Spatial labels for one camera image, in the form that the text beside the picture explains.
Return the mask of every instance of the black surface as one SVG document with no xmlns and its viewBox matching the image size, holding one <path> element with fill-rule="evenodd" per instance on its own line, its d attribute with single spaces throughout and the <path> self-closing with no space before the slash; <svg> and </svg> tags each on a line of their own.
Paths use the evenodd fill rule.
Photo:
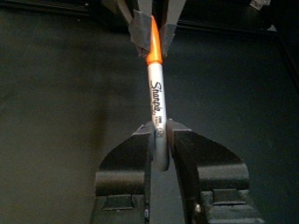
<svg viewBox="0 0 299 224">
<path fill-rule="evenodd" d="M 102 156 L 150 119 L 125 34 L 0 10 L 0 222 L 86 223 Z M 268 223 L 296 223 L 299 97 L 275 42 L 177 32 L 168 116 L 244 159 Z"/>
</svg>

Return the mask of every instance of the sharpie marker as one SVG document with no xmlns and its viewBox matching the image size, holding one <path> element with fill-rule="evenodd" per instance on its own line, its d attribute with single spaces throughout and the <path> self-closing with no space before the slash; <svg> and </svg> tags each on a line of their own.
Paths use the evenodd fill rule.
<svg viewBox="0 0 299 224">
<path fill-rule="evenodd" d="M 165 171 L 169 164 L 169 152 L 166 148 L 165 133 L 164 73 L 160 38 L 154 17 L 152 17 L 150 52 L 146 55 L 145 62 L 148 68 L 152 122 L 154 127 L 153 162 L 157 169 Z"/>
</svg>

